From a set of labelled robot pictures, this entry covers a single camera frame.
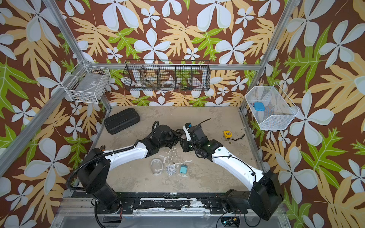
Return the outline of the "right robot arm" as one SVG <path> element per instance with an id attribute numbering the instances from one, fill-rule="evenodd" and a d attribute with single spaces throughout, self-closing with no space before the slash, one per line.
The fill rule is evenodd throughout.
<path id="1" fill-rule="evenodd" d="M 184 152 L 194 151 L 196 156 L 209 160 L 235 176 L 247 191 L 228 190 L 221 196 L 225 212 L 246 214 L 252 210 L 261 219 L 268 221 L 284 200 L 278 176 L 264 172 L 233 155 L 217 140 L 209 140 L 201 125 L 191 123 L 183 127 L 185 139 L 181 141 Z"/>

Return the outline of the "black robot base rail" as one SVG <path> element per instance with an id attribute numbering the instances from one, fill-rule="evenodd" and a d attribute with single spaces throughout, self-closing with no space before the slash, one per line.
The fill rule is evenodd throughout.
<path id="1" fill-rule="evenodd" d="M 105 215 L 139 216 L 157 214 L 247 213 L 251 210 L 248 191 L 214 192 L 117 192 L 115 196 L 92 197 L 97 212 Z"/>

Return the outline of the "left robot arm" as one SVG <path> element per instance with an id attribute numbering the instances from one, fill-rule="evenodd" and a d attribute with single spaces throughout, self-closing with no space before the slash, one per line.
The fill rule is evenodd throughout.
<path id="1" fill-rule="evenodd" d="M 150 157 L 161 148 L 172 149 L 181 140 L 182 135 L 183 129 L 173 130 L 155 121 L 151 133 L 131 146 L 106 151 L 93 149 L 70 174 L 66 187 L 92 194 L 109 213 L 116 213 L 121 208 L 121 200 L 106 182 L 109 171 L 122 164 Z"/>

